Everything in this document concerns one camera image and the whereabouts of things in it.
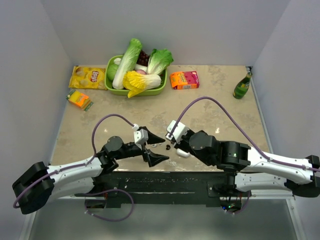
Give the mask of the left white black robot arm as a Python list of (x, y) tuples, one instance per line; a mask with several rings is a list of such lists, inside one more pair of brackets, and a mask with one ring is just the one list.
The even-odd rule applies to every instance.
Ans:
[(36, 162), (13, 184), (13, 208), (27, 215), (41, 209), (49, 200), (67, 195), (88, 194), (99, 196), (104, 184), (95, 179), (118, 168), (118, 160), (141, 156), (149, 167), (169, 159), (169, 156), (152, 152), (147, 145), (165, 140), (151, 133), (145, 126), (133, 132), (134, 141), (125, 143), (119, 136), (110, 137), (93, 156), (65, 165), (46, 166)]

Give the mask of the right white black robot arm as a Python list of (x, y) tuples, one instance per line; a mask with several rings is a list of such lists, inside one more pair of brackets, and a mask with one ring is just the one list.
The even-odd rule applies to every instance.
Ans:
[(219, 141), (204, 131), (187, 130), (167, 137), (176, 149), (190, 153), (207, 166), (231, 173), (223, 183), (230, 197), (251, 190), (285, 190), (304, 198), (320, 195), (320, 168), (317, 156), (290, 158), (263, 151), (236, 141)]

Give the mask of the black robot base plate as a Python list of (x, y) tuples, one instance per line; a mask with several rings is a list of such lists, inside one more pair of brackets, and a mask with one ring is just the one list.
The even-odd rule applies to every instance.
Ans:
[(89, 194), (98, 197), (104, 191), (107, 208), (129, 204), (130, 194), (136, 205), (205, 205), (220, 207), (220, 199), (241, 195), (236, 189), (236, 174), (220, 171), (114, 171), (95, 177)]

